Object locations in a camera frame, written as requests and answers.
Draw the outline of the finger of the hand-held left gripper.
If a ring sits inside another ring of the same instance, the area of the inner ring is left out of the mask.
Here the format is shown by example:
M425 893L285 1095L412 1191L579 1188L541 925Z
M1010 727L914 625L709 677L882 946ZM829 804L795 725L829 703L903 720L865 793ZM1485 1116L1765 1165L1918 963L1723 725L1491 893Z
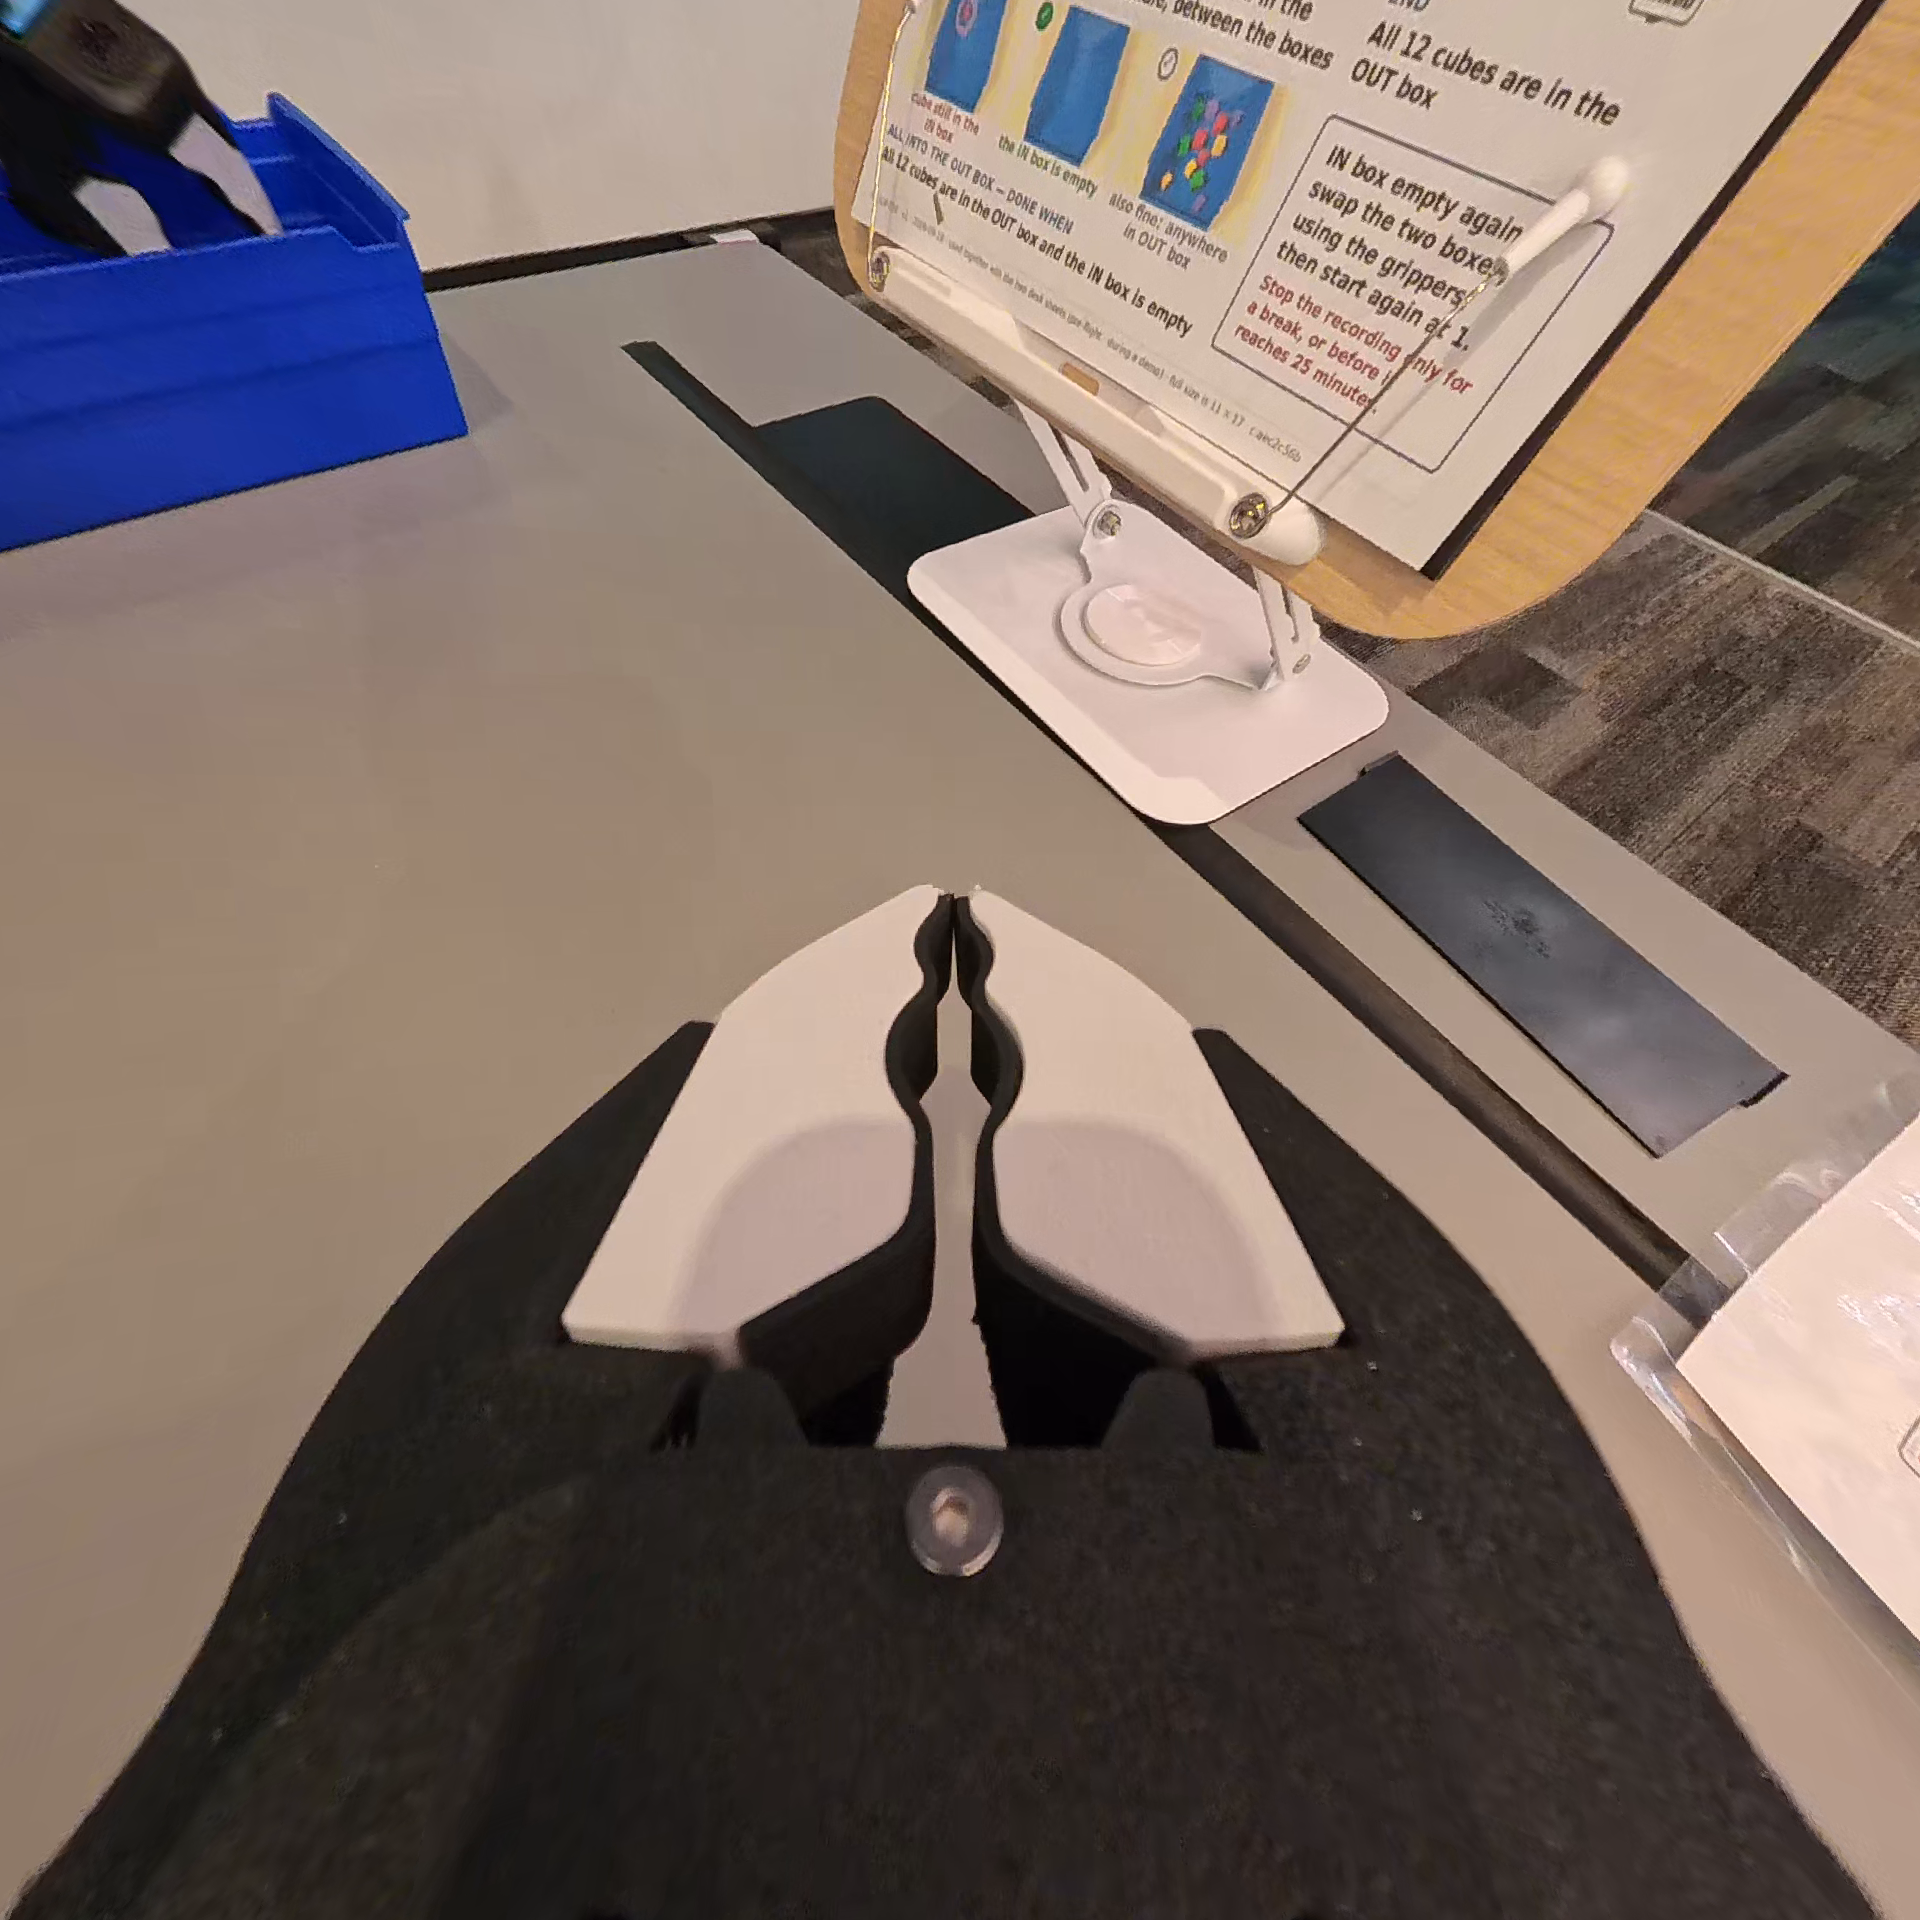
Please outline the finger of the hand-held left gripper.
M117 256L154 256L174 252L154 207L125 180L105 177L83 179L83 209L102 232L102 252Z
M203 180L254 233L282 235L276 207L222 116L185 116L170 161Z

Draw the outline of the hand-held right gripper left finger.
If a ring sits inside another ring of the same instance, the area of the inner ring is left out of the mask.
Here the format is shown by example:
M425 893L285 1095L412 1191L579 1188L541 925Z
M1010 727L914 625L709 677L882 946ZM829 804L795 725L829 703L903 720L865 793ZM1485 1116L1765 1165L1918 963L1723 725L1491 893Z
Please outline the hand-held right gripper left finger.
M795 1410L884 1410L932 1300L923 1098L953 899L908 887L702 1032L562 1309L585 1348L759 1369Z

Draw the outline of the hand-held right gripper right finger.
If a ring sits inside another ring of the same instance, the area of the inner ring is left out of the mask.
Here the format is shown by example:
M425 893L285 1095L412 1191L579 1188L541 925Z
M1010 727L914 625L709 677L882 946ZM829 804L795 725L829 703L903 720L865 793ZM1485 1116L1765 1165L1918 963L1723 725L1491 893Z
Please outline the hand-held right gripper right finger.
M1159 1367L1346 1327L1193 1025L1005 897L955 906L971 1016L977 1330L1003 1419L1110 1419Z

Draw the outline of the blue plastic bin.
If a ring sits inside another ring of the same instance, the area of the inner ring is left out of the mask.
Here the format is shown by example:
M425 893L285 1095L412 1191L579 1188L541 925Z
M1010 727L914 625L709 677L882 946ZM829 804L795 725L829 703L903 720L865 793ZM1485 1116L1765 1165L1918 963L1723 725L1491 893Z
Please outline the blue plastic bin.
M95 256L2 210L2 546L455 441L404 207L269 93L233 124L282 220L108 144L178 250Z

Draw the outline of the black desk inlay plate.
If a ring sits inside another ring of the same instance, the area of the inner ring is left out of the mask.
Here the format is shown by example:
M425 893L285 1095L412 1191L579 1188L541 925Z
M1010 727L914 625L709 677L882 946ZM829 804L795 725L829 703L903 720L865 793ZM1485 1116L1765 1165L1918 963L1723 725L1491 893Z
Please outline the black desk inlay plate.
M1303 827L1652 1157L1786 1081L1404 757L1308 807Z
M889 401L855 397L750 423L659 344L628 360L818 533L923 621L908 586L931 554L1002 533L1031 511Z

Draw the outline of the white stand base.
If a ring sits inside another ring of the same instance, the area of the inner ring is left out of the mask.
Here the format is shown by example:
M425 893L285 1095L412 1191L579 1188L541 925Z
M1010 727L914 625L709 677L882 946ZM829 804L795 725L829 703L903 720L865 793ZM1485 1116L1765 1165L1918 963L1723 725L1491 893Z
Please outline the white stand base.
M925 554L908 591L1127 807L1211 826L1386 725L1386 688L1301 595L1245 583L1018 411L1066 505Z

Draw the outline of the paper in plastic sleeve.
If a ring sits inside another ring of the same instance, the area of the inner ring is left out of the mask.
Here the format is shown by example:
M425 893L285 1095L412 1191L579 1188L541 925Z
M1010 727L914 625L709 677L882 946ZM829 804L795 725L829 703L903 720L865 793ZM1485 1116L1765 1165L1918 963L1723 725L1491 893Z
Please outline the paper in plastic sleeve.
M1916 1682L1916 1073L1748 1195L1612 1355L1794 1572Z

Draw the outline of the wooden display board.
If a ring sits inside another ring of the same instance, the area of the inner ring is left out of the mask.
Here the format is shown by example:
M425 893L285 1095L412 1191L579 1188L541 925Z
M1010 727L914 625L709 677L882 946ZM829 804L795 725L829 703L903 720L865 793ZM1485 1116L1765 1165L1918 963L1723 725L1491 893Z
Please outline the wooden display board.
M1014 401L1028 401L1044 431L1084 441L1102 479L1119 479L1174 525L1247 562L1257 586L1295 591L1321 617L1379 637L1454 637L1564 591L1663 491L1916 207L1918 5L1873 5L1788 130L1601 357L1438 579L1339 525L1315 560L1287 568L1265 536L1241 541L1230 533L1238 500L1265 489L1253 469L1179 436L1118 379L1068 353L1019 345L1010 321L988 321L978 299L953 296L935 269L891 267L873 282L873 212L860 210L858 180L905 13L908 5L891 2L858 9L837 114L833 212L860 289Z

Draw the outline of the printed instruction sheet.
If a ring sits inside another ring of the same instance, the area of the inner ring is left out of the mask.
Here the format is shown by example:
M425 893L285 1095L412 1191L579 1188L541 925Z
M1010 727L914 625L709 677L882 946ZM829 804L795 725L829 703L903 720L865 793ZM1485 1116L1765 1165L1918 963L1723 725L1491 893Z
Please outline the printed instruction sheet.
M858 207L1014 344L1268 500L1435 315L1618 156L1291 500L1439 576L1873 5L908 5Z

